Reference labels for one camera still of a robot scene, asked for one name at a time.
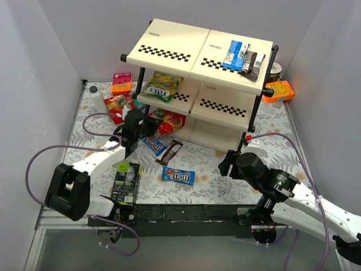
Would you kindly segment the black green product box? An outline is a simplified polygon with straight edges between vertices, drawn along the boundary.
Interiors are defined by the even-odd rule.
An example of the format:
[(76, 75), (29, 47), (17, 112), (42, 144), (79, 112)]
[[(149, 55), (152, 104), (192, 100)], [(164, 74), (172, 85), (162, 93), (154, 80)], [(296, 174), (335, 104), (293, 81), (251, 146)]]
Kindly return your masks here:
[(111, 199), (120, 205), (135, 206), (141, 175), (140, 164), (120, 162), (117, 166)]

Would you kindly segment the brown chocolate bar wrapper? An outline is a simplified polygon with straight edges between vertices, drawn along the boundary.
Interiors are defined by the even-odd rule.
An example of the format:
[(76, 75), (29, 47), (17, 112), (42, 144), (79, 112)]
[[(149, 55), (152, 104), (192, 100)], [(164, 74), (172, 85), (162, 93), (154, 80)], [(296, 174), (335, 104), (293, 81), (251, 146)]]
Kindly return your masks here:
[(167, 166), (169, 161), (177, 154), (182, 146), (182, 142), (172, 140), (169, 148), (165, 151), (161, 159), (156, 159), (156, 162), (163, 166)]

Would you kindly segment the teal tissue packet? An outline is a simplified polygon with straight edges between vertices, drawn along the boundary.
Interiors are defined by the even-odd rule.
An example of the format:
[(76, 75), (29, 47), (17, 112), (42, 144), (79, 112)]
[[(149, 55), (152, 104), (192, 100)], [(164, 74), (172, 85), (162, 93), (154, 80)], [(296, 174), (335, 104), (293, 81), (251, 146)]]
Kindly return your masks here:
[(137, 101), (136, 99), (134, 99), (133, 102), (134, 102), (134, 105), (136, 106), (136, 108), (137, 108), (138, 110), (142, 110), (143, 108), (146, 107), (146, 104), (144, 104), (144, 103), (142, 103), (142, 102), (139, 102), (139, 101)]

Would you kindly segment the blue m&m bag upper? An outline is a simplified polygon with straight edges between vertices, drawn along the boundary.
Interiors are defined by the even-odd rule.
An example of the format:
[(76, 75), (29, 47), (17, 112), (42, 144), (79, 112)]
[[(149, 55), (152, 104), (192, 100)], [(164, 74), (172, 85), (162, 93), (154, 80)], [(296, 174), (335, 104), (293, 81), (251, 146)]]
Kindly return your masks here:
[(156, 156), (161, 155), (167, 148), (154, 136), (146, 136), (142, 139), (142, 141), (154, 152)]

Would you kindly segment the brown chocolate bar on shelf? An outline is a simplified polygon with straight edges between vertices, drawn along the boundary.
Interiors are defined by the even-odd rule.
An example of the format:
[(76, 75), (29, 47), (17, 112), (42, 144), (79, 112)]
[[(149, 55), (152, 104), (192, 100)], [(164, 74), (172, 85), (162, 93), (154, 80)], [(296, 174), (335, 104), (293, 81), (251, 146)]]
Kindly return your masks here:
[(264, 58), (265, 54), (248, 51), (241, 69), (241, 75), (253, 82), (257, 81)]

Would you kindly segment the blue m&m bag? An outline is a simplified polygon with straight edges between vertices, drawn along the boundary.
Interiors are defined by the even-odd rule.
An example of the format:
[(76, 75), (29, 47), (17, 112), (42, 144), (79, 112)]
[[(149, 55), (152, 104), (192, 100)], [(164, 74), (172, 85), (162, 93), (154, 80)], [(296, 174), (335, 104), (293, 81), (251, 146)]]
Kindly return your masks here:
[(195, 172), (163, 167), (162, 180), (174, 181), (193, 186), (195, 181)]
[(167, 148), (154, 136), (146, 136), (142, 139), (142, 141), (154, 152), (156, 156), (161, 155)]

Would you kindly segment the red gummy candy bag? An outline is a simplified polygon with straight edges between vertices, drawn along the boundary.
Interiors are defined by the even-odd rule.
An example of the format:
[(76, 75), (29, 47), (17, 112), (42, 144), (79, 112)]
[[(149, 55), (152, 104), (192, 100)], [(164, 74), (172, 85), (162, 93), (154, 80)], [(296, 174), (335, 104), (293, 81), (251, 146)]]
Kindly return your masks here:
[(133, 99), (128, 93), (112, 96), (105, 99), (104, 102), (108, 112), (114, 114), (111, 118), (116, 125), (124, 122), (122, 117), (116, 116), (117, 113), (122, 114), (124, 106), (129, 105), (132, 110), (136, 109)]

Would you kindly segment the pink orange candy box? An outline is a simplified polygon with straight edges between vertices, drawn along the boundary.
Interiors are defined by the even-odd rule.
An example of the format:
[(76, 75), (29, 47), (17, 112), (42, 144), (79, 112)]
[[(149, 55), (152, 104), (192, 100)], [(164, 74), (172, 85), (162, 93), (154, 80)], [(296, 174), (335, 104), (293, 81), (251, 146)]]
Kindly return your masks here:
[(113, 96), (131, 92), (133, 76), (131, 73), (117, 73), (113, 75), (112, 90)]

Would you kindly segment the green Fox's candy bag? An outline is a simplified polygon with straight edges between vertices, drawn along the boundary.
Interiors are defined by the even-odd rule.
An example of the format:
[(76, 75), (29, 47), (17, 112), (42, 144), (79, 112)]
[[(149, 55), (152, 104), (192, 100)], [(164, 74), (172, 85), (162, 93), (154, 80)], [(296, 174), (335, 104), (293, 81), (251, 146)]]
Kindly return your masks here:
[(183, 77), (165, 72), (155, 71), (142, 93), (151, 95), (162, 102), (170, 102), (182, 82)]

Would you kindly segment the blue snack bag on shelf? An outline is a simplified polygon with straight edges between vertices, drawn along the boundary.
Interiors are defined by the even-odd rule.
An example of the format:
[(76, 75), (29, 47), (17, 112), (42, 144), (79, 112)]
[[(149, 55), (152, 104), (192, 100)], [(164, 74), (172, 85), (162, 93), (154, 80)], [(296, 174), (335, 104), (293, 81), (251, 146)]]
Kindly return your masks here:
[(227, 55), (222, 63), (225, 68), (240, 71), (244, 65), (245, 56), (250, 44), (232, 40)]

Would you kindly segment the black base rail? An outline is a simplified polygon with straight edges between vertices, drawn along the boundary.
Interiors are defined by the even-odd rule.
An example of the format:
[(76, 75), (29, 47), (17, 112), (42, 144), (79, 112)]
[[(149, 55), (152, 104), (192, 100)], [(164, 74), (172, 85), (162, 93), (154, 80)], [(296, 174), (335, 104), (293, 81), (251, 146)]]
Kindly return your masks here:
[(235, 204), (136, 204), (121, 206), (108, 217), (123, 223), (140, 237), (253, 238), (275, 242), (281, 232), (271, 222), (250, 212), (254, 205)]

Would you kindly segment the orange candy box right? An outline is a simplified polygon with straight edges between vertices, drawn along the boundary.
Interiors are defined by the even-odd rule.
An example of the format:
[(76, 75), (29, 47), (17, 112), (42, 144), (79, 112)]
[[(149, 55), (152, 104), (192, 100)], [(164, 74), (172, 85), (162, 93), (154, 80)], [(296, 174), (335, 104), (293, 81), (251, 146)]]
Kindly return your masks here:
[(294, 97), (294, 91), (287, 80), (270, 82), (266, 87), (274, 91), (272, 97), (263, 97), (267, 104), (291, 100)]

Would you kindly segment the blue m&m bag lower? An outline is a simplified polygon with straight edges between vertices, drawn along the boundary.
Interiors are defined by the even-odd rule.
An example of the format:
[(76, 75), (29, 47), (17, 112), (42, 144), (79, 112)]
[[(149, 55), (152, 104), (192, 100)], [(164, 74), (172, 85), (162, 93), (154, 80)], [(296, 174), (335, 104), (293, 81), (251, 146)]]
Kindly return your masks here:
[(193, 186), (195, 181), (195, 172), (163, 167), (162, 180), (174, 181)]

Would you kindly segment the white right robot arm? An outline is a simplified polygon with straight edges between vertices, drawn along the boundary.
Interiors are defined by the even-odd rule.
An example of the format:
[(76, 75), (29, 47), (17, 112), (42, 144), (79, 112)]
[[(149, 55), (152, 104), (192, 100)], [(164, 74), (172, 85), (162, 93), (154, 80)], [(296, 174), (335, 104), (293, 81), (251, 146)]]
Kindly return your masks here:
[(296, 176), (269, 169), (252, 152), (230, 150), (218, 168), (222, 176), (244, 180), (262, 195), (257, 205), (243, 214), (244, 223), (291, 226), (335, 244), (343, 258), (360, 264), (360, 216), (316, 195)]

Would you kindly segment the paper cup behind shelf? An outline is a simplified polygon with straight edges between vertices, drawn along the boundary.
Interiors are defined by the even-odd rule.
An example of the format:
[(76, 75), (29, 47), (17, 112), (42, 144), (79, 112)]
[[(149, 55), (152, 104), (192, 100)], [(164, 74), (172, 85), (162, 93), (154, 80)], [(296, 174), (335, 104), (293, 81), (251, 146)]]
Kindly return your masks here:
[(276, 82), (279, 79), (281, 72), (282, 72), (281, 65), (277, 62), (273, 62), (273, 65), (272, 65), (272, 68), (270, 71), (270, 75), (268, 78), (268, 83)]

